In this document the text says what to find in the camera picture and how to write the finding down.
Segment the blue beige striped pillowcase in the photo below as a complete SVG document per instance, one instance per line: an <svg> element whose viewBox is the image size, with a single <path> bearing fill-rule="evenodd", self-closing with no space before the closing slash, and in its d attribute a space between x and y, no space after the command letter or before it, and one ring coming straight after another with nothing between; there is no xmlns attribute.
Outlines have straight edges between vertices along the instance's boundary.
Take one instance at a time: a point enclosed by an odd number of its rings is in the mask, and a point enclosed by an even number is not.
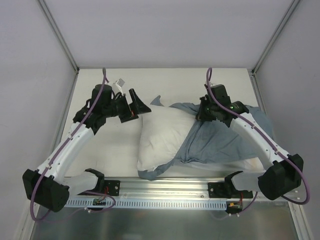
<svg viewBox="0 0 320 240"><path fill-rule="evenodd" d="M150 105L163 106L157 96ZM193 116L199 105L190 102L177 102L168 107L183 110ZM153 171L139 171L139 177L154 180L174 165L211 171L261 171L263 166L250 143L220 121L195 123L189 131L174 159Z"/></svg>

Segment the white pillow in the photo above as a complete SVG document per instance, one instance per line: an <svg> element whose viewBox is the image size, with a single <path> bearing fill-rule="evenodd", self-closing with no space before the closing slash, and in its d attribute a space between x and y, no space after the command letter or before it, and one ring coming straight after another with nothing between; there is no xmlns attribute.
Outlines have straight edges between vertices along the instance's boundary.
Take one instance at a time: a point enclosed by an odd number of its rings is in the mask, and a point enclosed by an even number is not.
<svg viewBox="0 0 320 240"><path fill-rule="evenodd" d="M154 171L170 163L196 122L181 109L150 104L151 112L141 116L138 171Z"/></svg>

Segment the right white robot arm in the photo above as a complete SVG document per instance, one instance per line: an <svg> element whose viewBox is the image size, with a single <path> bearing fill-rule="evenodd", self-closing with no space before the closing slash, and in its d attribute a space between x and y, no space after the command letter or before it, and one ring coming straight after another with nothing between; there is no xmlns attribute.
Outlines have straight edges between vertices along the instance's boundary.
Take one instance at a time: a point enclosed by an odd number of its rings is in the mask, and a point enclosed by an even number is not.
<svg viewBox="0 0 320 240"><path fill-rule="evenodd" d="M289 154L268 136L242 102L231 102L224 85L205 84L205 88L207 94L200 98L196 119L225 124L250 143L263 166L260 172L239 171L225 177L225 194L234 198L242 191L255 191L276 200L298 188L303 159L298 154Z"/></svg>

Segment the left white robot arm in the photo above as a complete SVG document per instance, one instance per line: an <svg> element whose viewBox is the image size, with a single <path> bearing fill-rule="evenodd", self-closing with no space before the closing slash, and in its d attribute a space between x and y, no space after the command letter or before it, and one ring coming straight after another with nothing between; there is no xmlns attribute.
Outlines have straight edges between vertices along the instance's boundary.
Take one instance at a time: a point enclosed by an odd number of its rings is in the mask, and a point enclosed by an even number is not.
<svg viewBox="0 0 320 240"><path fill-rule="evenodd" d="M59 212L70 197L86 191L93 195L104 192L105 175L88 168L80 175L67 177L66 173L81 149L92 139L108 118L118 117L121 123L138 119L139 115L150 113L151 109L129 90L132 102L126 95L115 92L117 85L98 84L91 92L91 98L75 114L66 138L52 154L37 167L27 169L22 175L27 198L52 212Z"/></svg>

